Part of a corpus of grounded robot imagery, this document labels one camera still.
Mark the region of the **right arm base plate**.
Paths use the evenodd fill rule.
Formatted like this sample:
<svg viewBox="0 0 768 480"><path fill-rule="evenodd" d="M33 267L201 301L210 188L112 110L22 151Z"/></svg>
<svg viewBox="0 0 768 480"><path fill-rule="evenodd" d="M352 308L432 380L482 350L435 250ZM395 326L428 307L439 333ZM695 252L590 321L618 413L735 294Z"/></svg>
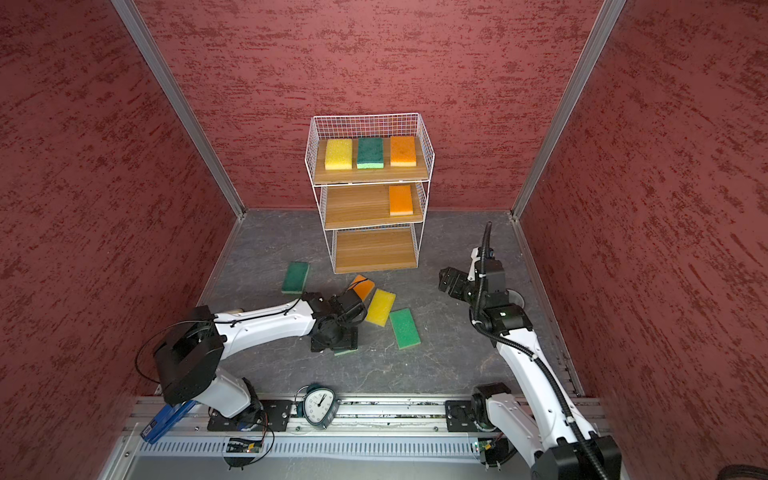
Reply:
<svg viewBox="0 0 768 480"><path fill-rule="evenodd" d="M447 430L451 433L499 433L500 429L483 423L475 413L472 400L448 400L444 404Z"/></svg>

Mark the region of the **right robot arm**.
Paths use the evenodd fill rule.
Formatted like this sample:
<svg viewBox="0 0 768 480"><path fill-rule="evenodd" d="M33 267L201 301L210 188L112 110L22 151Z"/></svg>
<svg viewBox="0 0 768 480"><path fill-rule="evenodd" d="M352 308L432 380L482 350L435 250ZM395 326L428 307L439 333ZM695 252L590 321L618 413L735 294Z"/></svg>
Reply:
<svg viewBox="0 0 768 480"><path fill-rule="evenodd" d="M524 413L506 387L482 385L474 394L478 423L504 434L533 479L619 479L620 448L595 430L566 393L521 297L506 287L501 262L476 260L470 273L446 267L438 288L469 304L471 326L492 342L531 410Z"/></svg>

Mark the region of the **light green sponge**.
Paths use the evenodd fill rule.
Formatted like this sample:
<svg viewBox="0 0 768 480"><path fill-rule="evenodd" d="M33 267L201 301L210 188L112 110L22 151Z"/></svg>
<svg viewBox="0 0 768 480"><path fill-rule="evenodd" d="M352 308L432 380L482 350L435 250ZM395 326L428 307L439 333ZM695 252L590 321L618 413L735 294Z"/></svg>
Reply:
<svg viewBox="0 0 768 480"><path fill-rule="evenodd" d="M421 343L412 312L409 308L390 313L390 323L395 335L397 346L404 350Z"/></svg>

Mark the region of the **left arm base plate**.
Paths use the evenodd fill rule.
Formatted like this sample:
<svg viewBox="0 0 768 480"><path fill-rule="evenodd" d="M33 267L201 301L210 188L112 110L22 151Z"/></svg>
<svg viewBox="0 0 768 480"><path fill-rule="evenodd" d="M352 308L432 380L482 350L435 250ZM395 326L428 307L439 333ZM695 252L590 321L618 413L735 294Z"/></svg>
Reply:
<svg viewBox="0 0 768 480"><path fill-rule="evenodd" d="M217 410L209 415L207 430L211 432L242 432L255 434L272 430L284 432L293 410L291 400L264 400L246 407L232 418Z"/></svg>

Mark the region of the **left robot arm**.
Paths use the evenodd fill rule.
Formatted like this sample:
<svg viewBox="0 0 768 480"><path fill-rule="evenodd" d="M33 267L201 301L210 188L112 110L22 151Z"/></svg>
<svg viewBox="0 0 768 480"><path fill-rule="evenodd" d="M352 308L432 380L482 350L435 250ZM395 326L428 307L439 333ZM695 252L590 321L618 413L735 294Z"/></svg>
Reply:
<svg viewBox="0 0 768 480"><path fill-rule="evenodd" d="M152 349L158 383L171 407L194 401L232 419L258 408L250 382L224 363L245 351L292 338L307 338L315 352L353 350L366 305L352 289L326 297L305 292L260 310L214 313L197 307L160 334Z"/></svg>

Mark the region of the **yellow sponge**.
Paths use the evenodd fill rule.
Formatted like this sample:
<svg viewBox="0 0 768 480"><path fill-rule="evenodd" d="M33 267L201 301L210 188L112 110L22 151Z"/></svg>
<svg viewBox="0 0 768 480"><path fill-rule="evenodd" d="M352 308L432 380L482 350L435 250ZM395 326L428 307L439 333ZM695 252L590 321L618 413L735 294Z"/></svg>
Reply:
<svg viewBox="0 0 768 480"><path fill-rule="evenodd" d="M324 167L327 171L352 169L354 142L352 139L329 139L326 143Z"/></svg>
<svg viewBox="0 0 768 480"><path fill-rule="evenodd" d="M381 289L377 289L367 309L365 321L373 325L384 327L394 305L396 295Z"/></svg>

